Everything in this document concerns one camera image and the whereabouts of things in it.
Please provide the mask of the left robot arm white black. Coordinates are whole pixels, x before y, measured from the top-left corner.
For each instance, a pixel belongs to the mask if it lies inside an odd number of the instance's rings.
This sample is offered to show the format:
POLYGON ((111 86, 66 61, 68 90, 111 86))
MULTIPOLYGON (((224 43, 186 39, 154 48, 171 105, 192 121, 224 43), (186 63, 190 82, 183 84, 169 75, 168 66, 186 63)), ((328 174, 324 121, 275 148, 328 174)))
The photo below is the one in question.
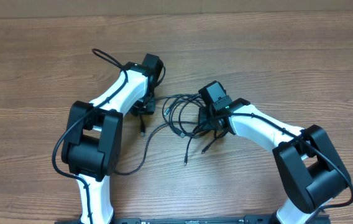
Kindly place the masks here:
POLYGON ((119 78, 101 96, 72 104, 66 131, 53 151, 68 165, 69 171, 62 175, 79 186, 82 213, 76 223, 111 223, 110 176, 121 153, 124 116, 154 113, 154 89, 161 84, 165 67, 152 54, 142 63, 122 65, 99 49, 93 52, 119 68, 119 78))

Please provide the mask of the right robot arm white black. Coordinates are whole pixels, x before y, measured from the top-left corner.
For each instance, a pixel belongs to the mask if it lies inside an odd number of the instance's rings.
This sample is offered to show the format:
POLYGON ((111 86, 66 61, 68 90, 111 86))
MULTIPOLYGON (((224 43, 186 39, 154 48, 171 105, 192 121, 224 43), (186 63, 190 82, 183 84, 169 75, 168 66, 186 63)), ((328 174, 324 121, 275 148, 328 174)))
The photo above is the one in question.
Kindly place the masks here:
POLYGON ((306 129, 291 126, 259 111, 249 101, 231 100, 217 81, 199 90, 204 106, 199 109, 194 133, 215 131, 247 138, 273 154, 286 202, 269 215, 245 215, 243 223, 330 223, 323 212, 345 189, 350 189, 346 207, 353 202, 351 177, 326 131, 317 125, 306 129))

